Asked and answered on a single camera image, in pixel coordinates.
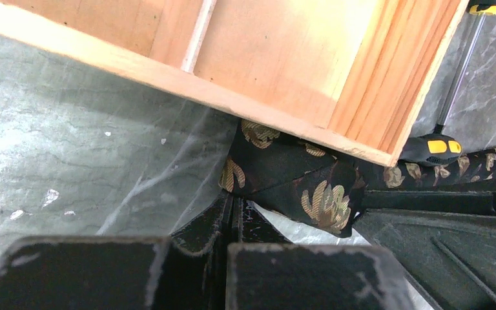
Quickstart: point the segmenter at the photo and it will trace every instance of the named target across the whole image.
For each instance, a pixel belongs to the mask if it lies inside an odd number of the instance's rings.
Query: black floral fabric
[[[437,167],[399,162],[395,167],[381,167],[356,160],[357,169],[368,182],[368,189],[411,189],[485,181],[496,178],[496,148],[463,155]]]
[[[220,186],[339,237],[351,236],[364,189],[408,189],[496,178],[496,149],[439,167],[382,167],[241,119]]]

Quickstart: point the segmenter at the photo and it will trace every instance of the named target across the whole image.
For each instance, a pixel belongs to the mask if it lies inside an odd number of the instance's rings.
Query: gold leaf pattern
[[[307,153],[309,153],[313,156],[316,156],[316,157],[322,157],[322,156],[326,155],[326,152],[319,149],[318,147],[315,147],[314,145],[309,144],[309,143],[304,143],[304,144],[305,144],[305,150],[307,151]]]
[[[353,189],[361,189],[362,187],[366,186],[366,182],[364,181],[362,174],[358,171],[358,168],[356,168],[355,172],[356,172],[356,179],[355,179],[355,184],[353,185]]]
[[[440,176],[442,179],[447,178],[450,176],[450,172],[446,170],[446,167],[448,165],[441,165],[441,166],[436,166],[435,167],[435,177],[438,178]]]
[[[408,174],[412,178],[416,180],[421,179],[421,168],[419,167],[419,165],[417,165],[416,163],[406,163],[406,169],[408,170]]]
[[[401,186],[405,178],[398,166],[386,167],[383,170],[383,180],[389,188]]]
[[[445,179],[450,176],[450,172],[446,170],[447,166],[448,165],[441,165],[435,167],[435,182],[433,183],[433,186],[436,186],[438,184],[440,178]]]
[[[486,170],[491,171],[493,168],[493,162],[496,161],[496,153],[487,153],[486,154]]]
[[[470,160],[467,156],[461,156],[457,158],[457,163],[459,164],[459,177],[461,177],[469,169]]]
[[[225,160],[225,165],[223,165],[222,175],[220,176],[219,185],[228,192],[232,192],[234,189],[234,177],[236,177],[236,182],[239,188],[243,188],[246,183],[246,176],[244,171],[237,165],[231,157],[227,157]]]
[[[280,135],[280,131],[278,130],[247,121],[246,119],[240,121],[240,128],[246,141],[252,142],[253,145],[260,149],[269,147],[273,139],[278,138]]]
[[[316,186],[312,203],[309,191],[303,191],[301,205],[319,228],[331,233],[339,233],[347,225],[351,214],[349,196],[345,196],[343,186],[332,188],[325,180]]]

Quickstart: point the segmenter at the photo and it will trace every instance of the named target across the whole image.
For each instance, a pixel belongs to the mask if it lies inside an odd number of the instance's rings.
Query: screwdriver
[[[461,55],[461,60],[455,71],[434,131],[425,136],[408,138],[402,153],[400,153],[400,160],[433,167],[453,163],[462,155],[463,148],[461,144],[452,137],[443,135],[442,131],[450,116],[451,107],[457,97],[457,92],[482,30],[484,20],[488,15],[496,15],[496,0],[471,0],[469,1],[468,12],[471,15],[475,15],[469,34],[469,42],[465,44],[465,49]]]

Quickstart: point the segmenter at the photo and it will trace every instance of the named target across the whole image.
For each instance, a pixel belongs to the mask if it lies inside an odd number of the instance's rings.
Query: wood grain
[[[399,99],[399,105],[397,105],[392,114],[393,117],[387,124],[386,129],[382,129],[383,127],[380,129],[384,131],[385,134],[379,141],[379,148],[389,150],[390,152],[393,151],[396,143],[396,141],[393,141],[394,135],[400,130],[402,124],[406,122],[408,113],[416,109],[413,104],[417,102],[417,96],[422,90],[425,77],[431,71],[432,60],[436,57],[443,34],[449,25],[449,21],[451,21],[456,12],[457,5],[457,3],[452,1],[440,4],[440,10],[438,11],[439,15],[436,16],[433,24],[428,28],[426,40],[418,53],[418,65],[414,67],[414,70],[412,70],[408,79],[409,85],[404,89]]]
[[[194,74],[326,128],[375,0],[219,0]]]
[[[4,0],[57,23],[149,55],[166,0]]]
[[[181,68],[203,0],[166,0],[149,57]]]
[[[6,0],[0,34],[394,165],[467,2]]]
[[[195,23],[193,33],[191,35],[191,40],[185,52],[185,57],[181,63],[181,69],[185,72],[192,73],[195,67],[195,63],[202,46],[202,41],[208,29],[208,24],[210,23],[210,18],[214,12],[214,7],[216,6],[216,0],[203,0],[200,12]]]
[[[370,147],[403,146],[467,1],[382,1],[328,126]]]
[[[468,6],[468,0],[460,0],[458,3],[454,3],[454,5],[457,5],[457,7],[455,9],[453,17],[450,19],[446,27],[446,30],[444,32],[436,31],[437,34],[443,33],[443,35],[435,52],[435,57],[433,58],[423,80],[423,83],[419,88],[417,97],[414,100],[414,104],[408,113],[402,115],[400,128],[396,130],[395,135],[392,139],[394,143],[392,143],[387,149],[387,151],[389,152],[388,154],[391,154],[391,162],[389,162],[389,166],[396,164],[398,157],[402,152],[402,148],[404,147],[404,144],[408,139],[411,126],[415,122],[421,106],[423,106],[425,96],[428,93],[429,88],[431,87],[436,73],[438,72],[440,64],[442,63],[442,59],[444,58],[446,50],[450,45],[449,43],[451,41],[451,38],[453,37],[455,30],[457,29],[457,25],[459,24],[461,18],[463,17],[463,14],[465,13],[465,9]]]
[[[0,3],[0,34],[379,165],[391,155],[88,34]]]

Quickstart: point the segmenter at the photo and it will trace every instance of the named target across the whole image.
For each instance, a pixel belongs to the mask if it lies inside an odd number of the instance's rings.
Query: gray marble surface
[[[412,136],[434,127],[469,18],[453,38]],[[0,254],[31,234],[169,234],[219,191],[235,123],[0,37]],[[469,152],[496,145],[496,17],[486,20],[444,133]],[[364,243],[265,215],[294,242]]]
[[[432,132],[474,18],[469,14],[462,18],[412,127],[411,136]],[[484,21],[443,133],[458,140],[466,152],[496,146],[496,16],[488,16]]]

